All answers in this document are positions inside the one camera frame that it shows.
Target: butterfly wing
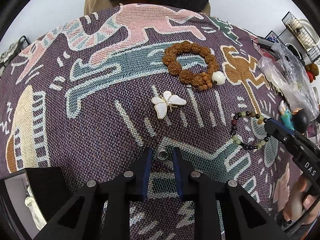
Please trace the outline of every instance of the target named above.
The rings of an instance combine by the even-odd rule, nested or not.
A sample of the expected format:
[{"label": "butterfly wing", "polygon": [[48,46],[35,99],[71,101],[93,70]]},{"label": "butterfly wing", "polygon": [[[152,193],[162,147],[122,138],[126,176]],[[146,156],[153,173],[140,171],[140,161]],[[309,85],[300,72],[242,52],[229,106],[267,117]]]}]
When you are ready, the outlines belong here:
[{"label": "butterfly wing", "polygon": [[170,96],[172,96],[172,93],[170,91],[163,92],[163,97],[167,102],[169,101]]},{"label": "butterfly wing", "polygon": [[185,104],[187,104],[186,100],[178,97],[177,95],[170,96],[169,101],[171,101],[173,105],[178,105],[178,106],[184,106]]},{"label": "butterfly wing", "polygon": [[151,103],[153,103],[154,105],[159,104],[159,103],[165,103],[165,101],[159,97],[154,97],[151,99]]},{"label": "butterfly wing", "polygon": [[155,105],[155,110],[157,112],[159,119],[164,119],[167,115],[167,103],[158,103]]}]

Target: pearl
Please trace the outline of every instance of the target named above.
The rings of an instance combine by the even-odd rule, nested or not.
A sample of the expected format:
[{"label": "pearl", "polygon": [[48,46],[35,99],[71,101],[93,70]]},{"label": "pearl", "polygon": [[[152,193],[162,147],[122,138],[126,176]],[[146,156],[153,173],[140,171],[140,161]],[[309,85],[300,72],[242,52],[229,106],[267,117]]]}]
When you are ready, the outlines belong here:
[{"label": "pearl", "polygon": [[218,86],[223,85],[226,82],[226,76],[221,71],[213,73],[211,79]]}]

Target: bracelet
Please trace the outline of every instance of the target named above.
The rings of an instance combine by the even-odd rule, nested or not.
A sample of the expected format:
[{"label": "bracelet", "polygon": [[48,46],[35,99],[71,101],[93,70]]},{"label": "bracelet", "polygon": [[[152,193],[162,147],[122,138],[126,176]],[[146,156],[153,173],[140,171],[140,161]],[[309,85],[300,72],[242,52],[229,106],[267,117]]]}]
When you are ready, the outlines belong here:
[{"label": "bracelet", "polygon": [[[199,54],[204,58],[208,64],[207,72],[194,74],[189,69],[182,70],[181,64],[177,61],[177,55],[182,53]],[[172,75],[179,75],[179,80],[183,84],[190,84],[197,87],[199,91],[212,88],[213,84],[223,85],[226,77],[222,72],[218,71],[220,66],[214,55],[208,47],[201,47],[197,43],[190,43],[184,41],[182,43],[173,44],[171,47],[165,49],[164,57],[162,58],[163,64],[168,67],[168,71]]]},{"label": "bracelet", "polygon": [[255,150],[255,149],[260,149],[262,146],[265,146],[266,143],[269,141],[269,138],[271,137],[270,134],[267,133],[266,137],[259,142],[257,145],[248,145],[243,143],[239,137],[236,135],[236,131],[237,131],[237,123],[238,123],[238,119],[241,117],[252,117],[252,118],[256,118],[260,121],[266,122],[268,119],[264,118],[262,115],[260,114],[256,114],[254,111],[246,111],[246,112],[238,112],[235,114],[235,116],[233,117],[233,120],[231,122],[231,132],[230,135],[232,136],[233,141],[235,142],[235,144],[240,145],[243,147],[244,150]]}]

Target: white butterfly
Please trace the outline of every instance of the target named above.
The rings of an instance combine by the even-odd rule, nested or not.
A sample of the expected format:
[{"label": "white butterfly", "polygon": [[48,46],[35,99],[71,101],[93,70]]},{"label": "white butterfly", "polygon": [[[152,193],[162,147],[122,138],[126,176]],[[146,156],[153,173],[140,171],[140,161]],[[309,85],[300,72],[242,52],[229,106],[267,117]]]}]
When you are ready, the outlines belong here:
[{"label": "white butterfly", "polygon": [[154,97],[151,99],[151,102],[155,105],[155,110],[159,119],[165,118],[168,106],[172,111],[172,107],[184,106],[187,103],[186,100],[178,97],[177,95],[173,95],[170,91],[164,91],[163,96]]}]

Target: metal screw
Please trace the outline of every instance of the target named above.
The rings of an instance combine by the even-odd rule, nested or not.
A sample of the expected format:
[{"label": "metal screw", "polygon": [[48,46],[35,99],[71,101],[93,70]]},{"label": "metal screw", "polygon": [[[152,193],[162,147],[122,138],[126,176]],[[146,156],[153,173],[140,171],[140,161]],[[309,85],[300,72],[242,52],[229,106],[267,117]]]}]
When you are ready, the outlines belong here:
[{"label": "metal screw", "polygon": [[126,178],[131,178],[133,176],[133,172],[132,171],[126,171],[124,174],[123,174]]},{"label": "metal screw", "polygon": [[233,179],[232,179],[232,180],[229,180],[229,181],[228,181],[228,184],[229,184],[230,187],[236,187],[236,186],[238,185],[238,183],[237,183],[235,180],[233,180]]},{"label": "metal screw", "polygon": [[163,157],[161,157],[161,156],[162,156],[162,154],[161,154],[162,152],[167,153],[164,149],[161,149],[161,150],[157,151],[156,156],[157,156],[157,158],[158,158],[159,160],[165,161],[165,160],[168,158],[168,154],[167,154],[167,156],[166,156],[165,158],[163,158]]},{"label": "metal screw", "polygon": [[194,177],[194,178],[199,178],[200,177],[200,172],[198,172],[198,171],[193,171],[193,172],[191,172],[191,176],[192,177]]},{"label": "metal screw", "polygon": [[89,180],[89,181],[87,182],[87,186],[88,186],[88,187],[94,187],[96,184],[97,184],[97,183],[96,183],[95,180]]}]

